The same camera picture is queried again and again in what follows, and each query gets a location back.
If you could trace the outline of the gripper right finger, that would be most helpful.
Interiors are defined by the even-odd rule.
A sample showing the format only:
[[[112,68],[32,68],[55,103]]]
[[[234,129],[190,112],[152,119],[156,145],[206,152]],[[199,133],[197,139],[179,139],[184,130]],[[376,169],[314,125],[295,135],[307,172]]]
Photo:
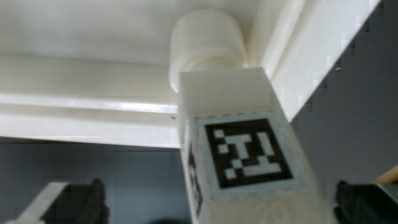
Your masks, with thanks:
[[[398,183],[339,182],[334,216],[337,224],[398,224]]]

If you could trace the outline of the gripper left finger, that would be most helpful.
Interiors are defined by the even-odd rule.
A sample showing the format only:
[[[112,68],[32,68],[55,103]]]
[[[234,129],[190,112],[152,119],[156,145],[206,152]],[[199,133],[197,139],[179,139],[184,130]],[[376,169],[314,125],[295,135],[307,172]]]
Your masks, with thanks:
[[[44,224],[108,224],[110,209],[104,204],[104,184],[67,184],[40,216]]]

